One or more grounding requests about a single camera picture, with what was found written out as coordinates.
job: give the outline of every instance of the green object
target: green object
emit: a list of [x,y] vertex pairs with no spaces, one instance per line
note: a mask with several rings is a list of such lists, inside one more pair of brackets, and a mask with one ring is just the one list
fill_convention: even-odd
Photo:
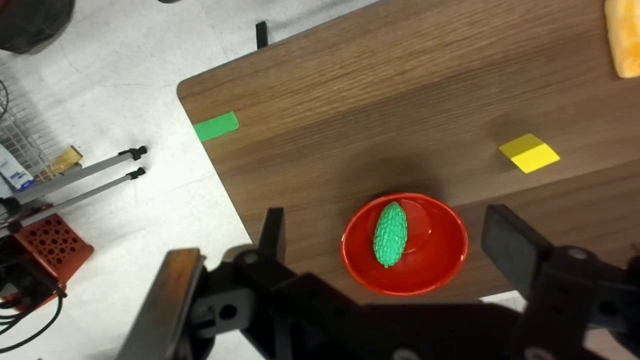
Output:
[[401,263],[408,240],[407,215],[399,202],[384,207],[374,234],[377,261],[391,268]]
[[235,113],[226,113],[222,116],[205,121],[205,123],[195,126],[201,143],[208,143],[208,141],[221,139],[225,135],[237,132],[239,129],[241,129],[241,123],[239,123]]

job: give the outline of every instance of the yellow sticky note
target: yellow sticky note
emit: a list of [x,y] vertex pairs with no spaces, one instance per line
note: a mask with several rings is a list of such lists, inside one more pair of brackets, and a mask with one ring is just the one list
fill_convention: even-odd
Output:
[[534,135],[525,135],[501,147],[501,153],[513,160],[525,174],[561,162],[561,156]]

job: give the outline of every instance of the yellow object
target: yellow object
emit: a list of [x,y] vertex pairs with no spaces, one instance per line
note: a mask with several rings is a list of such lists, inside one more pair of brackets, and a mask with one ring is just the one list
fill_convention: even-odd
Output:
[[46,173],[38,174],[38,181],[46,183],[52,181],[54,176],[61,176],[75,166],[79,166],[82,160],[82,155],[79,153],[77,147],[69,147],[59,159],[46,168]]
[[618,77],[640,77],[640,0],[607,0],[605,13]]
[[537,173],[561,160],[561,156],[534,135],[525,135],[501,147],[501,153],[510,159],[525,174]]

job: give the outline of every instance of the metal rod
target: metal rod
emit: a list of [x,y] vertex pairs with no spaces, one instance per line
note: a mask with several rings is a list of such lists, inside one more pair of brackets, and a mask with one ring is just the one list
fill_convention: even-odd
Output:
[[137,181],[137,178],[142,176],[142,174],[144,174],[144,168],[138,168],[137,173],[131,173],[131,174],[127,174],[127,176],[122,176],[122,178],[116,178],[116,181],[113,181],[113,183],[106,183],[106,184],[102,184],[102,187],[99,187],[99,189],[94,189],[94,190],[89,190],[89,192],[85,192],[85,194],[79,194],[77,199],[64,201],[64,202],[61,202],[61,204],[56,204],[56,207],[52,207],[52,208],[46,208],[44,213],[38,213],[38,215],[35,215],[35,216],[28,216],[28,218],[24,218],[21,225],[23,225],[23,226],[30,226],[30,225],[35,225],[35,223],[40,223],[43,218],[49,218],[49,216],[52,216],[52,215],[56,215],[56,213],[62,213],[62,211],[66,211],[66,208],[71,208],[71,207],[75,207],[75,204],[79,204],[79,202],[85,202],[85,201],[89,201],[89,199],[93,199],[93,197],[97,197],[97,194],[100,194],[100,192],[106,192],[106,190],[111,190],[111,189],[116,189],[116,187],[122,184],[122,183]]
[[138,160],[144,155],[146,155],[144,147],[142,148],[124,151],[115,159],[102,160],[102,162],[93,164],[89,168],[82,168],[79,173],[71,173],[66,176],[61,176],[61,178],[54,178],[51,183],[44,183],[43,187],[35,187],[33,190],[21,192],[21,194],[14,197],[14,201],[19,201],[24,207],[24,204],[28,204],[33,201],[38,201],[38,199],[43,199],[43,197],[46,197],[51,192],[56,192],[56,190],[64,189],[69,184],[75,184],[75,183],[79,183],[82,178],[89,178],[89,176],[93,176],[97,173],[102,173],[102,171],[113,168],[116,164],[122,164],[127,160]]

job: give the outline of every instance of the green sticky note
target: green sticky note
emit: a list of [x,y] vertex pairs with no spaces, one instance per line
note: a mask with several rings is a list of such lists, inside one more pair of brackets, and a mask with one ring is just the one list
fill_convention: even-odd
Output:
[[241,129],[241,123],[235,113],[226,113],[222,116],[195,124],[195,131],[196,131],[201,143],[221,139],[225,135],[237,132],[239,129]]

